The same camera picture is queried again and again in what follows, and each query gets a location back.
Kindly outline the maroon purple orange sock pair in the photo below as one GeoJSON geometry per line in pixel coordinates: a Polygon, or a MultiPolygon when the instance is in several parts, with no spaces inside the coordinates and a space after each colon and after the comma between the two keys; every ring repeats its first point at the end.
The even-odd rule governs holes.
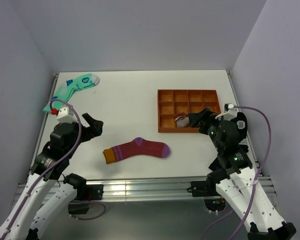
{"type": "Polygon", "coordinates": [[[116,163],[140,155],[165,159],[170,155],[170,148],[165,143],[137,137],[130,142],[103,150],[103,155],[106,164],[116,163]]]}

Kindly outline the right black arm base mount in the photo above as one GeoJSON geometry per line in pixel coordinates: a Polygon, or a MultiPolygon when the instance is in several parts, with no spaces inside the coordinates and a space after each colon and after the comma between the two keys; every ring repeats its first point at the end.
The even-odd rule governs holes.
{"type": "Polygon", "coordinates": [[[194,198],[203,198],[205,207],[212,212],[223,211],[226,208],[225,199],[213,190],[208,181],[192,181],[186,191],[194,198]]]}

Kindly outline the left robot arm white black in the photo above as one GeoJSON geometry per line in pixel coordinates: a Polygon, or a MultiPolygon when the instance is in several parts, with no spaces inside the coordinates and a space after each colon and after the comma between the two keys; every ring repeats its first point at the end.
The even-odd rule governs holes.
{"type": "Polygon", "coordinates": [[[71,115],[58,119],[50,140],[36,156],[20,198],[0,227],[0,240],[40,239],[51,220],[67,205],[83,204],[84,211],[88,211],[91,196],[87,181],[74,173],[67,175],[56,193],[43,202],[69,166],[77,147],[102,134],[102,121],[93,119],[88,113],[82,116],[88,127],[71,115]]]}

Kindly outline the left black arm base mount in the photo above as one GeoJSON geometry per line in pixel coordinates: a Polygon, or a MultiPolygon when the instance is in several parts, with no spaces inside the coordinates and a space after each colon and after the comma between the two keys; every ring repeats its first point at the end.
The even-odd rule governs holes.
{"type": "Polygon", "coordinates": [[[71,215],[85,215],[92,204],[91,201],[100,201],[103,197],[103,184],[88,184],[79,188],[77,196],[74,201],[88,202],[88,203],[70,203],[68,205],[68,212],[71,215]]]}

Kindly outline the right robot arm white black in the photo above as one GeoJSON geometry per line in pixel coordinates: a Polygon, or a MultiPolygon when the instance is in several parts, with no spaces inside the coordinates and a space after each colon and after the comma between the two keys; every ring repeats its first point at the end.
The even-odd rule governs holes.
{"type": "Polygon", "coordinates": [[[245,114],[228,103],[221,114],[205,108],[190,113],[188,118],[190,127],[209,136],[217,151],[205,181],[206,190],[223,197],[238,215],[241,222],[237,229],[245,227],[250,240],[291,239],[296,233],[294,225],[286,222],[272,205],[258,180],[262,168],[253,166],[248,147],[241,144],[247,137],[245,114]]]}

